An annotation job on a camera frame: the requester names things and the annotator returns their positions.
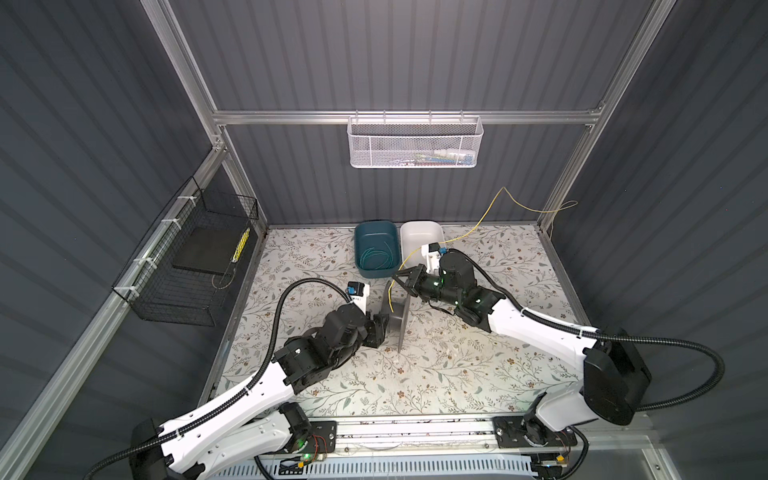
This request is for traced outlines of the grey foam spool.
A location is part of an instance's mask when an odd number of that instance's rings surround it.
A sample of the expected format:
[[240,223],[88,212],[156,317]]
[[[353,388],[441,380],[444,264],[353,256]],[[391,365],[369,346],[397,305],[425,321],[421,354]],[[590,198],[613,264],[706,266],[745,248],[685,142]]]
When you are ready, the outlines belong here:
[[387,338],[396,337],[398,353],[402,351],[408,331],[411,299],[394,280],[388,281],[384,287],[379,313],[388,317]]

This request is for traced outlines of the white plastic tray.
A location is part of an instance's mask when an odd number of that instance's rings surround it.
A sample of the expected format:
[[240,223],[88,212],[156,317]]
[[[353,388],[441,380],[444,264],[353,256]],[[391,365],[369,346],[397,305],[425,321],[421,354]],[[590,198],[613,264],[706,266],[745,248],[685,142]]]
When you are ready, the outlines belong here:
[[444,232],[442,226],[434,221],[409,221],[400,227],[399,239],[404,267],[410,268],[423,262],[421,247],[443,242]]

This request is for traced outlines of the teal plastic tray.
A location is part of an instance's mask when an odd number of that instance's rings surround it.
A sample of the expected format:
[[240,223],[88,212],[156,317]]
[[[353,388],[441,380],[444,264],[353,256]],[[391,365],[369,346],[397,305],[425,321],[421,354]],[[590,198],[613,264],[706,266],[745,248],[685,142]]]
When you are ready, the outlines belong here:
[[358,224],[354,229],[354,260],[363,278],[391,277],[402,262],[397,226],[388,220]]

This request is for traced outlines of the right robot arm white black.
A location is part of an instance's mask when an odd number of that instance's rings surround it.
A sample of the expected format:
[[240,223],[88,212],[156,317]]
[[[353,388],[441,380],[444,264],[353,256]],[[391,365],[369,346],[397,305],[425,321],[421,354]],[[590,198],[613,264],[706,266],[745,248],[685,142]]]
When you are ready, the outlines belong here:
[[[638,412],[697,399],[724,377],[723,358],[705,345],[674,338],[631,336],[621,328],[602,331],[558,320],[523,306],[464,252],[440,248],[434,254],[436,268],[418,264],[401,269],[393,275],[393,281],[424,302],[452,305],[454,315],[472,327],[531,345],[569,365],[577,375],[569,385],[538,394],[521,419],[497,427],[500,435],[521,436],[534,447],[553,441],[572,445],[579,425],[602,419],[626,426]],[[703,384],[682,395],[646,403],[643,397],[652,374],[638,350],[641,345],[701,353],[712,360],[713,372]]]

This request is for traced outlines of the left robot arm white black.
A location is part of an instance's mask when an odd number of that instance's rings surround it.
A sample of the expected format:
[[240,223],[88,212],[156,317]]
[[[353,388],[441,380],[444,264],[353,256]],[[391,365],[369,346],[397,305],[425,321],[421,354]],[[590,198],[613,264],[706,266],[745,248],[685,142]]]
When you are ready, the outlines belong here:
[[175,419],[139,424],[130,447],[97,462],[86,478],[128,460],[135,479],[208,479],[248,457],[302,449],[312,426],[294,397],[325,380],[361,347],[378,347],[386,331],[366,310],[368,284],[351,281],[340,288],[318,282],[343,299],[321,326],[278,348],[282,312],[277,310],[264,361],[254,374]]

